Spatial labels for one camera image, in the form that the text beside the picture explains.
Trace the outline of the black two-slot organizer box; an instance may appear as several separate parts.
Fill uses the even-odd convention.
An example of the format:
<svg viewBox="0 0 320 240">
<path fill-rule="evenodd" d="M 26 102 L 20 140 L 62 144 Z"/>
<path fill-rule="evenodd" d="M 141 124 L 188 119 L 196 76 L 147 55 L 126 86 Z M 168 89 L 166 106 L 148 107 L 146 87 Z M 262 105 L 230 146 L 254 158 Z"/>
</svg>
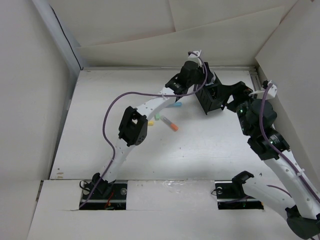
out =
<svg viewBox="0 0 320 240">
<path fill-rule="evenodd" d="M 210 83 L 204 85 L 195 95 L 204 113 L 207 115 L 211 111 L 222 109 L 222 100 L 219 100 L 219 86 L 222 85 L 215 72 L 212 74 Z"/>
</svg>

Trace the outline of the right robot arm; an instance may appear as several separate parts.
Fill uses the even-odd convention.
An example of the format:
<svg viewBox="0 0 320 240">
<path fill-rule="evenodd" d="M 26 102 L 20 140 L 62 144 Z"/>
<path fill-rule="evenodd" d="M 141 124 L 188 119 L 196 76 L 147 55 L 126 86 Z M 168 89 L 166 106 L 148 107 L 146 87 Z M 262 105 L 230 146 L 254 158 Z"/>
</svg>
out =
<svg viewBox="0 0 320 240">
<path fill-rule="evenodd" d="M 253 91 L 243 82 L 223 85 L 223 107 L 237 114 L 242 133 L 255 154 L 278 177 L 284 189 L 264 184 L 248 171 L 228 183 L 224 204 L 256 199 L 284 218 L 291 231 L 301 239 L 313 240 L 320 234 L 320 191 L 290 153 L 285 138 L 273 128 L 277 118 L 270 99 L 277 87 L 265 81 Z"/>
</svg>

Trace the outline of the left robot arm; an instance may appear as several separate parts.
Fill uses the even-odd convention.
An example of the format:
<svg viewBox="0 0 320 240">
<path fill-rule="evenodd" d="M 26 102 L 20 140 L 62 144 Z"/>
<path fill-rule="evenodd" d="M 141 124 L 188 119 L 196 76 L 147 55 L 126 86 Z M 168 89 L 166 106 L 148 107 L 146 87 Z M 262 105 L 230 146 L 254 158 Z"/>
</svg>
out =
<svg viewBox="0 0 320 240">
<path fill-rule="evenodd" d="M 174 75 L 159 91 L 159 93 L 125 92 L 116 97 L 110 104 L 115 103 L 127 95 L 138 95 L 150 97 L 150 100 L 140 106 L 128 106 L 123 113 L 118 127 L 118 140 L 116 144 L 108 139 L 104 132 L 103 138 L 112 150 L 111 158 L 100 172 L 93 175 L 91 179 L 91 194 L 95 197 L 107 198 L 112 191 L 117 179 L 120 167 L 126 160 L 132 149 L 140 145 L 147 137 L 148 121 L 161 110 L 173 104 L 177 100 L 194 95 L 204 88 L 215 78 L 209 64 L 197 60 L 188 60 L 184 63 L 179 73 Z"/>
</svg>

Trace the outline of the blue highlighter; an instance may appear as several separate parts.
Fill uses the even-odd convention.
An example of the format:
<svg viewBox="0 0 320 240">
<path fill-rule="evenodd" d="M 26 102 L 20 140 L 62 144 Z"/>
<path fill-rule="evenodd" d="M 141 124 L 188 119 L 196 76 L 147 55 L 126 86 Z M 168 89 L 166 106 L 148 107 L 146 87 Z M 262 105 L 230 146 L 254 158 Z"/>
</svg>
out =
<svg viewBox="0 0 320 240">
<path fill-rule="evenodd" d="M 179 108 L 182 106 L 182 103 L 181 102 L 175 102 L 171 105 L 172 108 Z"/>
</svg>

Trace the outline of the green highlighter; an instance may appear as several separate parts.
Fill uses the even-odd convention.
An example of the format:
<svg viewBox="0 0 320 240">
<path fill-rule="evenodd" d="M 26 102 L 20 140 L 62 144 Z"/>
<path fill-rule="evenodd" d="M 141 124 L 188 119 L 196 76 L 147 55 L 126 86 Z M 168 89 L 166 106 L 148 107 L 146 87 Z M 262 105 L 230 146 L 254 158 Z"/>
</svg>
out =
<svg viewBox="0 0 320 240">
<path fill-rule="evenodd" d="M 160 118 L 161 118 L 161 116 L 160 116 L 160 114 L 159 114 L 159 113 L 157 113 L 157 114 L 154 116 L 154 119 L 155 119 L 156 121 L 159 121 L 159 120 L 160 120 Z"/>
</svg>

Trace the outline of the orange highlighter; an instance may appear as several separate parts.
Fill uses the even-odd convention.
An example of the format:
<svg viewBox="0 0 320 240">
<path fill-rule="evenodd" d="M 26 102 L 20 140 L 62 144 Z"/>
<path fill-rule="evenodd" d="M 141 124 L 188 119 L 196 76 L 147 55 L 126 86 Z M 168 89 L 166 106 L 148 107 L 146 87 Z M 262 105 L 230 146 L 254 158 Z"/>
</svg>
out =
<svg viewBox="0 0 320 240">
<path fill-rule="evenodd" d="M 175 125 L 173 122 L 171 122 L 167 117 L 164 115 L 160 116 L 160 119 L 168 126 L 170 127 L 174 132 L 178 131 L 178 126 Z"/>
</svg>

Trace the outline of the aluminium rail right edge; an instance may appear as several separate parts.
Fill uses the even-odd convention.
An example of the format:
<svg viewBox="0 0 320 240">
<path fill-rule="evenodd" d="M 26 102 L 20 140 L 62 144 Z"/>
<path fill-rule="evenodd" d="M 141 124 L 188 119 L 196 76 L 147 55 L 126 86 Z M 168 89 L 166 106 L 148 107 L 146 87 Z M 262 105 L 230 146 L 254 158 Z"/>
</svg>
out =
<svg viewBox="0 0 320 240">
<path fill-rule="evenodd" d="M 249 70 L 249 75 L 250 75 L 250 78 L 251 78 L 251 81 L 252 81 L 252 84 L 253 84 L 253 89 L 255 91 L 260 90 L 262 85 L 261 85 L 261 81 L 259 79 L 258 72 L 257 72 L 255 67 L 253 67 L 253 68 L 251 68 Z"/>
</svg>

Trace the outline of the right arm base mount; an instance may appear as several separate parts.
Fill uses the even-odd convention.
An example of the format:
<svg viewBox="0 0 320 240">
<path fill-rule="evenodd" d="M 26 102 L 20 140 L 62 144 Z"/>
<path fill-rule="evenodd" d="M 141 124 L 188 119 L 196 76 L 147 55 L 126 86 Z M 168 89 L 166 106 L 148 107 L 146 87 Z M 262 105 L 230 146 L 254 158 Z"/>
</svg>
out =
<svg viewBox="0 0 320 240">
<path fill-rule="evenodd" d="M 231 180 L 215 180 L 214 189 L 211 192 L 216 196 L 219 210 L 264 210 L 261 201 L 247 195 L 243 185 L 254 175 L 248 171 L 242 171 Z"/>
</svg>

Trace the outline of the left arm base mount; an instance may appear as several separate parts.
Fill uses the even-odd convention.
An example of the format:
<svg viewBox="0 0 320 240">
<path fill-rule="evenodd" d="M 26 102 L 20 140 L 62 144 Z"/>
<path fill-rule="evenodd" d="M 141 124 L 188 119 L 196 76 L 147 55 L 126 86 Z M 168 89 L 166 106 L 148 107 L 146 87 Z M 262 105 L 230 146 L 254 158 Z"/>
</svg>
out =
<svg viewBox="0 0 320 240">
<path fill-rule="evenodd" d="M 91 181 L 81 180 L 79 182 L 79 187 L 82 190 L 79 209 L 107 211 L 126 210 L 128 182 L 113 181 L 108 183 L 105 180 L 101 180 L 94 189 L 95 184 L 99 179 L 100 174 L 95 173 Z"/>
</svg>

